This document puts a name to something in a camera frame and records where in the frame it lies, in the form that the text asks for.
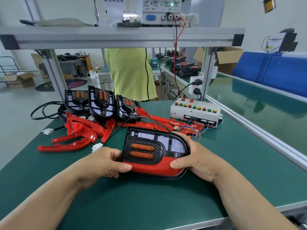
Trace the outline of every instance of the metal shelf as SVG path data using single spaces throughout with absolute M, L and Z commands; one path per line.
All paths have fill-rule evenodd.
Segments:
M 232 46 L 245 28 L 189 27 L 178 47 Z M 174 47 L 174 27 L 0 27 L 0 35 L 13 35 L 19 49 L 75 49 Z

